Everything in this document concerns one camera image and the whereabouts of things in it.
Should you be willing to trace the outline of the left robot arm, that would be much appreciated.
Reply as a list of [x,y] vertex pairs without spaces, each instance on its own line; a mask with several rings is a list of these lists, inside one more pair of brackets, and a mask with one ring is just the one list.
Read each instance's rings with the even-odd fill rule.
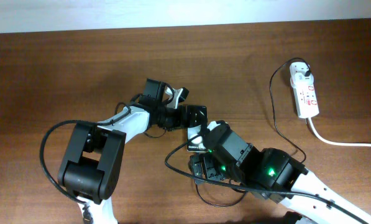
[[58,183],[77,201],[84,223],[117,223],[111,195],[121,170],[124,146],[151,126],[166,131],[206,127],[207,108],[186,105],[189,91],[148,79],[122,111],[98,123],[78,121],[71,134]]

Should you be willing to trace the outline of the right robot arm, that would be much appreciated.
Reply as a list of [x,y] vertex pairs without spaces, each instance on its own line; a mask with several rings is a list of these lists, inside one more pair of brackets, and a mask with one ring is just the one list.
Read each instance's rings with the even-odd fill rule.
[[293,210],[305,223],[371,223],[371,215],[331,190],[304,164],[275,148],[261,151],[227,123],[187,130],[190,170],[202,180],[231,184]]

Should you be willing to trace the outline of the black smartphone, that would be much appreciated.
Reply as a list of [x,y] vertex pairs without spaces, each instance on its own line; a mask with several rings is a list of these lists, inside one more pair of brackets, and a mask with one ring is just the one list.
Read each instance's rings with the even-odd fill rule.
[[203,133],[206,130],[207,126],[205,124],[201,124],[187,129],[187,139],[191,140],[187,144],[186,149],[188,152],[205,153],[208,151],[203,143]]

